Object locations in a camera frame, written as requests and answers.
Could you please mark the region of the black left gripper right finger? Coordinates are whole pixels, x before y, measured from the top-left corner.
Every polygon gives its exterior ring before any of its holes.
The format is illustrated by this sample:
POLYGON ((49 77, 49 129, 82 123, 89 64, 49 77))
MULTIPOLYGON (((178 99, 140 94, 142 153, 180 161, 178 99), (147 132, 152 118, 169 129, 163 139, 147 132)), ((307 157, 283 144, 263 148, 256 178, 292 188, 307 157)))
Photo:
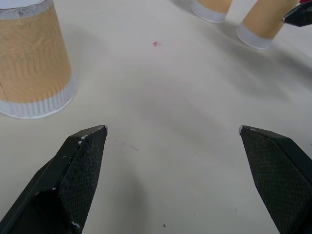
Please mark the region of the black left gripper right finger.
POLYGON ((281 234, 312 232, 312 160, 290 138, 240 126, 255 187, 281 234))

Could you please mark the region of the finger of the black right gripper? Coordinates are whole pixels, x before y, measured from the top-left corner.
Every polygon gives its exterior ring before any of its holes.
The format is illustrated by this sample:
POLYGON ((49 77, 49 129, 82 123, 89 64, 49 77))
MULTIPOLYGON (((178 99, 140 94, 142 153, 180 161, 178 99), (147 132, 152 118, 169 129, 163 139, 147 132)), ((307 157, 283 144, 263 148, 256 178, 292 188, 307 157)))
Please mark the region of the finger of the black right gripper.
POLYGON ((311 25, 312 3, 300 3, 282 18, 282 22, 296 27, 311 25))

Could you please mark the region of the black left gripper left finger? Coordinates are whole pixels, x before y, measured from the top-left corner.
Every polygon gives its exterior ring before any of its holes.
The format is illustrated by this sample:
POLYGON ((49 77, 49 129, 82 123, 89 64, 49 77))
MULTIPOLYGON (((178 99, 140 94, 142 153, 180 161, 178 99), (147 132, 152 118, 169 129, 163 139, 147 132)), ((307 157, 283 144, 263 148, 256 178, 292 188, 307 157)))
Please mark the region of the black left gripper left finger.
POLYGON ((0 222, 2 234, 80 234, 97 189, 106 125, 69 136, 0 222))

